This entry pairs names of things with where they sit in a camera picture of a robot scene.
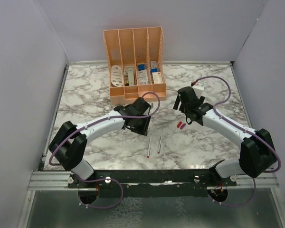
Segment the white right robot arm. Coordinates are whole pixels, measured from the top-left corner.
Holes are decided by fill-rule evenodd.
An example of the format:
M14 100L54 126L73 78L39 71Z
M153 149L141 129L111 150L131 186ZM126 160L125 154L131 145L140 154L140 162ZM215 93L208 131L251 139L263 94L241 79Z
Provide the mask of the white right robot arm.
M197 122L208 127L229 139L240 149L239 158L223 160L212 167L214 171L209 173L212 185L219 186L227 177L233 175L246 174L256 178L278 161L273 153L271 135L267 130L246 128L222 116L211 104L204 102L203 96L198 98L190 86L179 89L177 93L173 109L185 114L187 124Z

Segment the red white pen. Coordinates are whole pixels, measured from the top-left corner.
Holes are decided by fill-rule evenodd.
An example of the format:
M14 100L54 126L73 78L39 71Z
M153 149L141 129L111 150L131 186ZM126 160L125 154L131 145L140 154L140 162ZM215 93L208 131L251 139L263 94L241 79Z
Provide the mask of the red white pen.
M150 153L151 153L151 144L152 144L152 134L150 134L150 136L149 136L148 148L147 148L147 158L149 158L149 157L150 157Z

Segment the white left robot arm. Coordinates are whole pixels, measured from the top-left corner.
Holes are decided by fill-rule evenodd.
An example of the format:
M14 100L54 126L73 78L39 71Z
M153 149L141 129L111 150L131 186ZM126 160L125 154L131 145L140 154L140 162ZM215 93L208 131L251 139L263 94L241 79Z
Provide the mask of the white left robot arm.
M94 168L84 159L87 144L121 129L146 136L151 120L148 116L151 108L150 103L139 97L132 104L119 105L92 121L81 124L67 121L62 124L48 149L59 165L79 176L79 182L84 187L91 187L95 183L95 175Z

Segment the magenta white pen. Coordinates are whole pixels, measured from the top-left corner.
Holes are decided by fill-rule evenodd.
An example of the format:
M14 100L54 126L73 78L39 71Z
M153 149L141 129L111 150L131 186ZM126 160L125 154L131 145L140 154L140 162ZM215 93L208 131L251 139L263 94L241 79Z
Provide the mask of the magenta white pen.
M162 137L163 137L163 131L161 132L160 139L159 139L159 144L158 144L158 149L157 149L158 154L160 154L160 151L161 151Z

